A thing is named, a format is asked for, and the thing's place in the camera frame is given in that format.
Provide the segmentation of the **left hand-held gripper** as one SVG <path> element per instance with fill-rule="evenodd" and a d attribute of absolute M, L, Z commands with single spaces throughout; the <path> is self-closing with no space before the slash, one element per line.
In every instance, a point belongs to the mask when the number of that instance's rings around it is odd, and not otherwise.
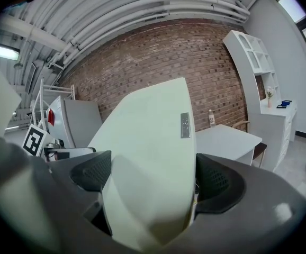
<path fill-rule="evenodd" d="M 31 124 L 22 143 L 22 148 L 32 156 L 41 157 L 46 162 L 64 160 L 95 153 L 94 148 L 65 148 L 64 142 L 55 139 L 48 132 Z"/>

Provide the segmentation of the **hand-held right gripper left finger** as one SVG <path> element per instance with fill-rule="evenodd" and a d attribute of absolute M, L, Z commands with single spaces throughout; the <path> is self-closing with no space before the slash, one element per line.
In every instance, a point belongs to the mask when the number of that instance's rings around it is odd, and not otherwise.
<path fill-rule="evenodd" d="M 113 240 L 83 216 L 43 159 L 0 138 L 0 217 L 27 253 L 111 253 Z"/>

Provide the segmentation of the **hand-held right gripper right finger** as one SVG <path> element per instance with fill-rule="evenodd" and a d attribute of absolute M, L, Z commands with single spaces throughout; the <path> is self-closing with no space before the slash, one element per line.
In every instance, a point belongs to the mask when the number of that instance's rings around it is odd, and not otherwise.
<path fill-rule="evenodd" d="M 193 184 L 159 184 L 160 253 L 272 253 L 306 215 L 306 199 L 280 176 L 227 158 L 196 155 Z"/>

